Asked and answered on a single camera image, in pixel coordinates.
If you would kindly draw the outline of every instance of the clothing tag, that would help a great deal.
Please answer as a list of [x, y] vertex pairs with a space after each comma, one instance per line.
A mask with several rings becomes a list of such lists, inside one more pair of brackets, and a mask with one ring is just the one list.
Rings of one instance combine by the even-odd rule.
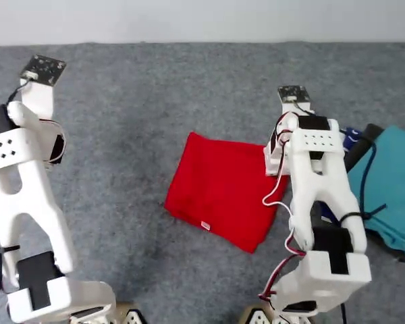
[[207, 231], [210, 230], [210, 225], [207, 224], [205, 221], [201, 221], [201, 226], [203, 226]]

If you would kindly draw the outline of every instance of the gray carpet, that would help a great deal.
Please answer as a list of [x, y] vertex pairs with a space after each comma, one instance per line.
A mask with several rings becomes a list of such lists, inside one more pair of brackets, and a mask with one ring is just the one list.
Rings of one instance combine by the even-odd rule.
[[[190, 131], [266, 143], [282, 84], [305, 85], [343, 126], [405, 129], [405, 44], [0, 48], [0, 103], [33, 53], [69, 63], [55, 92], [69, 146], [50, 178], [78, 250], [73, 275], [106, 281], [151, 324], [235, 323], [286, 256], [284, 211], [254, 254], [165, 212]], [[24, 255], [46, 250], [26, 219]], [[372, 242], [368, 256], [373, 282], [348, 301], [349, 323], [405, 323], [405, 264]], [[340, 323], [340, 311], [325, 320]]]

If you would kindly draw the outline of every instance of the blue cloth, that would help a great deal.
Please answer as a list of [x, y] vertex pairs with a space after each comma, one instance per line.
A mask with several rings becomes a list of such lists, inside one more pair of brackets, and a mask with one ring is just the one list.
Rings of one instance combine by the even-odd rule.
[[[391, 248], [405, 251], [405, 131], [391, 126], [376, 140], [377, 155], [364, 190], [364, 209], [387, 208], [365, 221], [367, 229], [378, 232]], [[359, 198], [369, 150], [348, 173], [351, 190]]]
[[360, 140], [362, 132], [352, 127], [347, 127], [345, 130], [344, 150], [348, 152]]

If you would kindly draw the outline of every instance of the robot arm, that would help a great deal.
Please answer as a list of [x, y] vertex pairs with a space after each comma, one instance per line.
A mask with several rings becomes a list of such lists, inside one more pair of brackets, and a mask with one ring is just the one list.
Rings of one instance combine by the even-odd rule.
[[[303, 87], [280, 87], [279, 96], [283, 117], [264, 149], [266, 173], [277, 174], [283, 159], [287, 166], [283, 174], [289, 173], [292, 182], [290, 229], [306, 254], [294, 271], [271, 287], [275, 294], [270, 302], [278, 314], [297, 319], [345, 302], [371, 281], [371, 271], [338, 123], [310, 110]], [[340, 227], [312, 226], [310, 212], [315, 201], [327, 203]]]
[[[111, 287], [66, 277], [75, 268], [76, 253], [45, 169], [45, 164], [59, 162], [64, 152], [62, 130], [50, 120], [53, 86], [64, 67], [62, 61], [34, 56], [21, 74], [22, 102], [0, 105], [0, 269], [17, 288], [7, 295], [16, 323], [96, 319], [116, 324]], [[63, 146], [61, 153], [55, 152], [57, 143]], [[21, 178], [19, 192], [11, 187], [11, 167]], [[40, 225], [52, 251], [21, 259], [21, 214]]]

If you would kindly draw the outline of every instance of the red towel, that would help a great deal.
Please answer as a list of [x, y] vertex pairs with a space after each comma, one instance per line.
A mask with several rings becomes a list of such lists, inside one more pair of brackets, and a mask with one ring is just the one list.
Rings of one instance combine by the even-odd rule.
[[[174, 216], [254, 252], [273, 223], [276, 207], [262, 204], [276, 177], [265, 175], [263, 146], [189, 134], [165, 208]], [[281, 200], [288, 177], [268, 201]]]

